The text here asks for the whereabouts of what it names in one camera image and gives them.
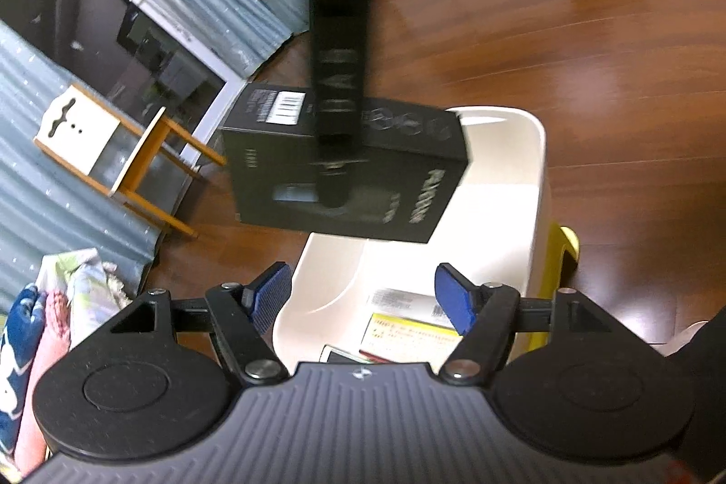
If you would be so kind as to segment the white blue medicine box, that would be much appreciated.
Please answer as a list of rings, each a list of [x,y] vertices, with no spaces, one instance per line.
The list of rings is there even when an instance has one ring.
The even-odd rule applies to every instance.
[[[418,319],[421,322],[446,321],[437,300],[432,296],[421,295],[401,290],[380,290],[372,300],[373,306],[379,311],[397,314],[400,317]]]

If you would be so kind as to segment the pink folded towel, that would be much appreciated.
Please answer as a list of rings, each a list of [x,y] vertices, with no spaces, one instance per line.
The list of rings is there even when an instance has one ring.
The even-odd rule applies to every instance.
[[[48,292],[44,313],[45,325],[29,375],[24,414],[14,453],[16,467],[24,477],[44,462],[47,449],[33,410],[33,396],[39,380],[62,359],[70,347],[70,308],[65,293],[58,290]]]

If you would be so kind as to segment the yellow plastic stool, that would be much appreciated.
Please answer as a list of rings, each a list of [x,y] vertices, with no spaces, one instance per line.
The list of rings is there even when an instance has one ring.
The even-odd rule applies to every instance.
[[[579,266],[581,246],[573,229],[551,221],[535,241],[528,297],[550,300],[559,288],[569,286]]]

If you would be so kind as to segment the glass door white frame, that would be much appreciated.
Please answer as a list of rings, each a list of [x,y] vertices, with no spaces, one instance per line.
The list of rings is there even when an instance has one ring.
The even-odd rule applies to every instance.
[[[211,137],[244,84],[202,43],[175,31],[149,0],[1,0],[2,126],[19,129],[22,150],[69,182],[75,193],[119,204],[33,144],[43,113],[70,85],[86,88],[143,128],[164,107],[211,147]],[[92,177],[113,182],[134,145],[130,132],[118,130]],[[173,135],[167,147],[201,175],[199,162],[207,157]],[[199,176],[159,156],[139,193],[177,217],[188,184]]]

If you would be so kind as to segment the black product box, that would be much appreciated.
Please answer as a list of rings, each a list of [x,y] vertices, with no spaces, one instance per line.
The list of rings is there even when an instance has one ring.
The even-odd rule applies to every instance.
[[[219,129],[244,224],[426,243],[469,166],[458,115],[370,98],[361,144],[324,149],[305,88],[255,83]]]

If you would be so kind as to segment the blue grey curtain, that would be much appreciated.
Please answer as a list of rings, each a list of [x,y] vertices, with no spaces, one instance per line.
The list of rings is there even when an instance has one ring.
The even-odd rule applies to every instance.
[[[1,0],[1,302],[51,254],[93,248],[128,288],[164,229],[106,193],[158,111],[199,140],[297,32],[266,0]],[[88,179],[34,142],[50,103],[80,85],[123,115]]]

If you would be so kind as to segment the white plastic storage bin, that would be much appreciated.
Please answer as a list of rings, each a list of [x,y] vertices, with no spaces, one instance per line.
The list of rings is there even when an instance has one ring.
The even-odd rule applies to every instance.
[[[427,243],[308,238],[273,328],[288,370],[318,360],[326,344],[359,352],[369,318],[379,313],[373,296],[387,288],[431,296],[441,263],[474,284],[502,283],[525,295],[536,238],[553,220],[545,129],[515,108],[458,113],[470,165]]]

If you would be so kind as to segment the wooden white stool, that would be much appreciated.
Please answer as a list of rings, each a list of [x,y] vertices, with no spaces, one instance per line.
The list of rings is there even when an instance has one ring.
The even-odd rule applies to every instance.
[[[121,129],[135,137],[135,145],[121,164],[114,181],[101,182],[92,177],[92,171],[105,152],[111,149],[114,134]],[[159,156],[166,157],[185,174],[193,178],[199,176],[190,163],[167,147],[167,139],[171,135],[179,137],[216,165],[226,165],[224,156],[171,119],[164,107],[157,111],[152,123],[143,128],[117,111],[116,107],[78,85],[66,87],[50,102],[42,115],[33,144],[77,179],[158,229],[173,229],[188,238],[196,238],[198,232],[195,229],[139,193],[152,162]]]

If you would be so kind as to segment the navy patterned folded cloth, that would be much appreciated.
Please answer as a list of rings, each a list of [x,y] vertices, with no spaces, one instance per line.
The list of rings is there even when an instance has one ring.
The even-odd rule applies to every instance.
[[[24,414],[29,373],[45,326],[47,294],[26,285],[10,308],[1,333],[1,452],[14,453]]]

